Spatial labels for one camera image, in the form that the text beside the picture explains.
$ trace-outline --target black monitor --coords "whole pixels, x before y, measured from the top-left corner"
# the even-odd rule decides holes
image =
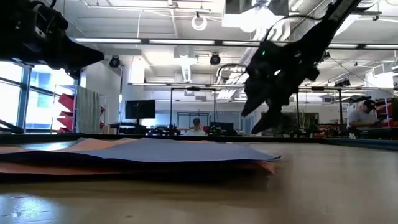
[[[220,127],[222,130],[230,131],[234,129],[234,123],[227,123],[227,122],[211,122],[210,126],[217,126]]]
[[[129,100],[126,102],[126,119],[155,118],[155,100]]]

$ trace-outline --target white wall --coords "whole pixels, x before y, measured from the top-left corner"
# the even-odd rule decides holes
[[[82,75],[86,88],[107,97],[106,122],[118,121],[120,81],[119,74],[114,73],[103,63],[98,62],[86,67]]]

